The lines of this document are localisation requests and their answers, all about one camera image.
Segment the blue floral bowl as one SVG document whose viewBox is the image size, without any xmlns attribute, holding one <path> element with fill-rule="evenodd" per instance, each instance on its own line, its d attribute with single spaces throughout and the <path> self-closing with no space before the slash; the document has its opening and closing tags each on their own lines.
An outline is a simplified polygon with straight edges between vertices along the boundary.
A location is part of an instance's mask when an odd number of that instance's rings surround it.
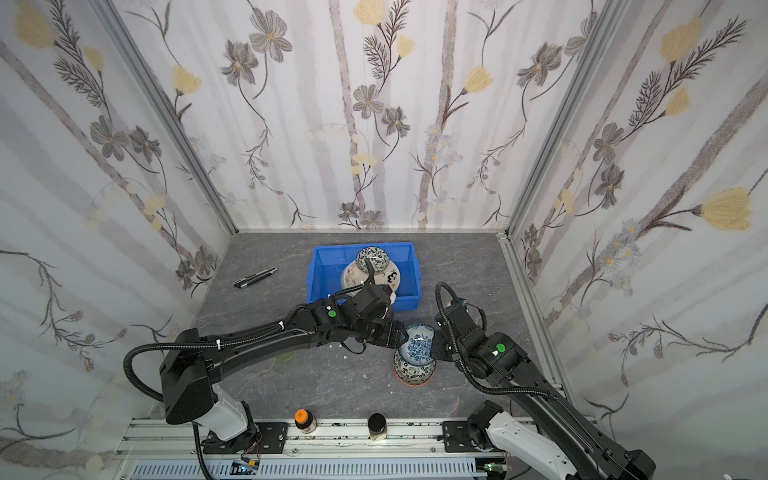
<svg viewBox="0 0 768 480">
<path fill-rule="evenodd" d="M 417 323 L 407 327 L 407 341 L 398 349 L 399 355 L 409 365 L 421 367 L 433 362 L 431 350 L 435 330 L 433 327 Z"/>
</svg>

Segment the cream floral plate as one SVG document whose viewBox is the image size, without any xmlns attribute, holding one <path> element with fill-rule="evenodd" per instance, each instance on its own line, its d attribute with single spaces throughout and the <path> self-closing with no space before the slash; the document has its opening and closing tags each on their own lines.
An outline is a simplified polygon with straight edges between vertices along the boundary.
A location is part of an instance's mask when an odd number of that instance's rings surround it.
<svg viewBox="0 0 768 480">
<path fill-rule="evenodd" d="M 378 263 L 372 263 L 374 268 L 373 280 L 376 285 L 389 286 L 392 290 L 389 299 L 392 304 L 397 299 L 397 289 L 401 283 L 399 268 L 393 261 L 389 261 L 385 268 L 380 268 Z M 364 260 L 351 262 L 343 271 L 341 286 L 343 289 L 362 285 L 369 277 Z"/>
</svg>

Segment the black white patterned bowl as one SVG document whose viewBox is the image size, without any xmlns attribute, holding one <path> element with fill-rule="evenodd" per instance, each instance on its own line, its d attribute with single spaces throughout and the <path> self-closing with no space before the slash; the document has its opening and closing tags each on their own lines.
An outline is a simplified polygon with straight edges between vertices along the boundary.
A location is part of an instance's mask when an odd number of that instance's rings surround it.
<svg viewBox="0 0 768 480">
<path fill-rule="evenodd" d="M 355 258 L 357 268 L 365 274 L 369 273 L 368 267 L 371 267 L 374 273 L 383 272 L 389 267 L 390 262 L 388 253 L 377 246 L 363 248 Z"/>
<path fill-rule="evenodd" d="M 407 362 L 399 351 L 396 351 L 393 357 L 393 370 L 396 376 L 403 378 L 426 378 L 434 375 L 436 361 L 427 365 L 413 365 Z"/>
</svg>

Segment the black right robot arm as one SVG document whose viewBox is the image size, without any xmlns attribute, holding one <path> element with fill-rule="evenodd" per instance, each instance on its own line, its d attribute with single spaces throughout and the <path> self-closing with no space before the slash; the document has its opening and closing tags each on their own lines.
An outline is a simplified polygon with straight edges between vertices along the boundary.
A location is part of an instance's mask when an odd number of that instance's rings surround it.
<svg viewBox="0 0 768 480">
<path fill-rule="evenodd" d="M 505 396 L 533 420 L 530 429 L 503 407 L 486 401 L 468 419 L 480 449 L 518 457 L 548 479 L 650 479 L 656 464 L 644 451 L 628 450 L 600 431 L 546 380 L 508 335 L 488 334 L 464 300 L 437 303 L 432 356 L 449 361 L 487 396 Z"/>
</svg>

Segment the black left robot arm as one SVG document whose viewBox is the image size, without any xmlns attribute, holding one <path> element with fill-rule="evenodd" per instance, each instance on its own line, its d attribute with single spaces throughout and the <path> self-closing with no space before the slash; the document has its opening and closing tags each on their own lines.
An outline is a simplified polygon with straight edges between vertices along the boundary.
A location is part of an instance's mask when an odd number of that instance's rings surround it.
<svg viewBox="0 0 768 480">
<path fill-rule="evenodd" d="M 251 453 L 264 437 L 250 406 L 220 382 L 284 353 L 348 339 L 363 348 L 399 349 L 408 334 L 394 317 L 392 294 L 387 286 L 363 283 L 296 305 L 272 323 L 207 336 L 192 328 L 174 342 L 131 349 L 123 372 L 138 391 L 163 404 L 168 424 L 191 424 L 198 465 L 210 478 L 206 454 Z"/>
</svg>

